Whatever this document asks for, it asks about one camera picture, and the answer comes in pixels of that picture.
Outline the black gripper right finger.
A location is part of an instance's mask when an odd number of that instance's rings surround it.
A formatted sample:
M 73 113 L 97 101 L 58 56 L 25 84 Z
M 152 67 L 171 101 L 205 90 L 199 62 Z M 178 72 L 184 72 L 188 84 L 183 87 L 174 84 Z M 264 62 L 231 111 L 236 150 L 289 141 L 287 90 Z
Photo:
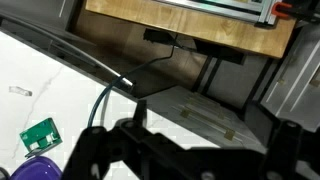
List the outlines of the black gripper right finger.
M 260 179 L 309 180 L 297 172 L 299 161 L 320 174 L 320 131 L 308 131 L 293 121 L 282 121 L 260 165 Z

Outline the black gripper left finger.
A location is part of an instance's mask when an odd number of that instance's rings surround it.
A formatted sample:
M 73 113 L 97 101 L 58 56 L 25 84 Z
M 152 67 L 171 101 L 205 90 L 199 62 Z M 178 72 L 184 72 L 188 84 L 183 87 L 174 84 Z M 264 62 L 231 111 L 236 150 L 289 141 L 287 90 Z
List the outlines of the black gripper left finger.
M 146 117 L 147 101 L 139 100 L 134 116 L 118 120 L 110 131 L 103 126 L 83 130 L 63 170 L 61 180 L 102 180 L 110 165 L 119 161 L 123 161 L 141 179 L 141 155 L 134 138 L 125 131 L 143 126 Z

